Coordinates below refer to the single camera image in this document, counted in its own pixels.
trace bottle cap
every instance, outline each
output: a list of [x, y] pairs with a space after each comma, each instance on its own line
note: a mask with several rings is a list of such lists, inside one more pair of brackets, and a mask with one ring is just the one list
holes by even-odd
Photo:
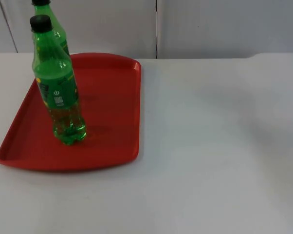
[[32, 4], [34, 6], [44, 6], [48, 5], [50, 3], [50, 0], [32, 0]]
[[46, 33], [53, 29], [50, 17], [47, 15], [37, 15], [30, 18], [32, 32]]

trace red tray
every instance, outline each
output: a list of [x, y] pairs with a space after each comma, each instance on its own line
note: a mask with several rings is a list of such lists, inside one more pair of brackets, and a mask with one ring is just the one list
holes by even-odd
[[87, 137], [73, 146], [54, 137], [52, 121], [34, 81], [0, 147], [1, 164], [40, 171], [89, 170], [137, 157], [140, 64], [102, 53], [71, 58]]

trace green plastic bottle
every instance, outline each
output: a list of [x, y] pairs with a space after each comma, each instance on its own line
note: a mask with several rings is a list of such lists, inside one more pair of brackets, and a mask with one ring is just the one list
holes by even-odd
[[54, 135], [71, 145], [86, 136], [71, 59], [57, 43], [49, 16], [33, 16], [30, 24], [35, 34], [32, 69], [53, 120]]
[[50, 17], [54, 28], [54, 35], [57, 38], [58, 43], [61, 45], [63, 50], [70, 56], [67, 44], [67, 34], [51, 9], [49, 5], [50, 0], [32, 0], [32, 4], [35, 9], [35, 15], [48, 15]]

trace table surface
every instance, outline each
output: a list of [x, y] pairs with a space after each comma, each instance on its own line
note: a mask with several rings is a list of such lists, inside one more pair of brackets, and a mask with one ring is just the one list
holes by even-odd
[[[32, 56], [0, 54], [0, 144]], [[80, 174], [0, 165], [0, 234], [293, 234], [293, 54], [139, 61], [137, 160]]]

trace bottle label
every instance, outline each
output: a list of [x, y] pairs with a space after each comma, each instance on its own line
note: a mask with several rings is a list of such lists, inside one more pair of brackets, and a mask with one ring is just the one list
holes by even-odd
[[64, 52], [67, 53], [68, 56], [70, 56], [67, 40], [60, 43], [60, 45], [61, 45], [62, 49], [64, 50]]
[[57, 79], [36, 77], [36, 81], [47, 108], [69, 108], [78, 100], [78, 91], [73, 71]]

